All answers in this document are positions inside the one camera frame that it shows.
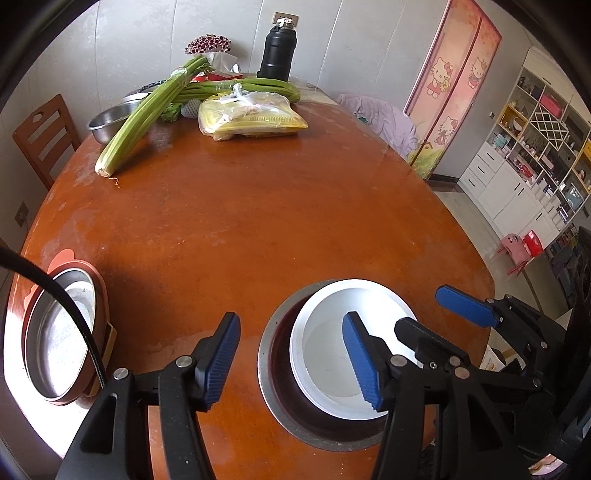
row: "stainless steel bowl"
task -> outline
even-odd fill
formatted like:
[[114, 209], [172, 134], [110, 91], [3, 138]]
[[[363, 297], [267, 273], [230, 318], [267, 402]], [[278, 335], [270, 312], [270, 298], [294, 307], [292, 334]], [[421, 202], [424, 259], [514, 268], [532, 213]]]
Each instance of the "stainless steel bowl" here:
[[[80, 268], [68, 268], [57, 274], [55, 281], [74, 300], [92, 331], [96, 295], [90, 275]], [[63, 399], [74, 387], [86, 353], [86, 344], [70, 315], [44, 290], [33, 307], [25, 337], [25, 369], [33, 386], [48, 401]], [[81, 385], [75, 396], [85, 387]]]
[[149, 92], [141, 92], [141, 93], [130, 93], [128, 96], [123, 97], [121, 103], [130, 102], [132, 100], [143, 100], [146, 98], [150, 93]]
[[99, 113], [88, 123], [86, 128], [92, 132], [98, 143], [106, 145], [123, 126], [127, 117], [139, 107], [140, 103], [142, 103], [142, 100], [138, 99], [115, 105]]

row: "thermos lid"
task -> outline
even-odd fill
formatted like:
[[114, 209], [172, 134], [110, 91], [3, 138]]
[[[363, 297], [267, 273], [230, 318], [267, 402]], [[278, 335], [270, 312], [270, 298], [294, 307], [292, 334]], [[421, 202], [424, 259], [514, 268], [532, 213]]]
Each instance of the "thermos lid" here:
[[279, 28], [288, 28], [289, 30], [294, 29], [294, 21], [291, 18], [279, 18], [275, 25]]

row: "chair backrest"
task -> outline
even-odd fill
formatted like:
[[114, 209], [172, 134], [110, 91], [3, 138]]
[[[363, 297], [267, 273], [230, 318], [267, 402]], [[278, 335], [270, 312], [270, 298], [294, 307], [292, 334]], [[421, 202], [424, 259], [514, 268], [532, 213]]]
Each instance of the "chair backrest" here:
[[523, 237], [523, 243], [527, 246], [527, 250], [530, 251], [532, 258], [537, 257], [544, 251], [542, 242], [540, 242], [540, 239], [533, 230], [530, 230], [525, 234]]
[[[55, 113], [58, 117], [47, 128], [34, 135]], [[41, 158], [41, 153], [49, 143], [61, 132], [66, 133], [52, 146], [51, 150]], [[14, 131], [12, 137], [23, 155], [27, 158], [47, 190], [53, 185], [50, 175], [51, 168], [70, 145], [76, 150], [80, 146], [80, 138], [76, 127], [61, 95], [55, 95], [41, 105]]]

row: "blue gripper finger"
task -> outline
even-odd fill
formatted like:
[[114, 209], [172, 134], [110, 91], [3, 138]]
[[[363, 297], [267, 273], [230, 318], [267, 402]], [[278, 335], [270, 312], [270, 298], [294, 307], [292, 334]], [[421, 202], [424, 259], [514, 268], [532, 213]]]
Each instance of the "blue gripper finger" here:
[[475, 299], [449, 285], [442, 285], [437, 289], [435, 300], [442, 307], [457, 313], [460, 317], [464, 317], [479, 327], [495, 328], [498, 324], [490, 304]]

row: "black cable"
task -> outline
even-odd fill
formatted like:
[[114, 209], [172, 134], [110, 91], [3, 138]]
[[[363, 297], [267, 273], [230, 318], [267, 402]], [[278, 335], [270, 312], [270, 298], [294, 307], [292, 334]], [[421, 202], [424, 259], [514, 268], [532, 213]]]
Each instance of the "black cable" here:
[[33, 283], [36, 283], [41, 288], [45, 289], [49, 295], [55, 298], [62, 307], [68, 312], [72, 320], [74, 320], [74, 324], [80, 331], [82, 338], [86, 346], [88, 347], [88, 352], [90, 353], [90, 359], [92, 360], [92, 364], [95, 366], [96, 375], [99, 377], [99, 382], [101, 388], [104, 388], [107, 384], [106, 381], [106, 372], [105, 366], [103, 365], [103, 360], [100, 357], [99, 349], [96, 346], [96, 342], [84, 317], [82, 316], [80, 310], [74, 303], [74, 300], [66, 293], [66, 291], [62, 288], [62, 286], [56, 282], [53, 278], [47, 275], [43, 270], [41, 270], [35, 264], [29, 262], [24, 257], [16, 254], [12, 250], [8, 248], [0, 247], [0, 267], [4, 267], [8, 270], [11, 270], [19, 275], [28, 278]]

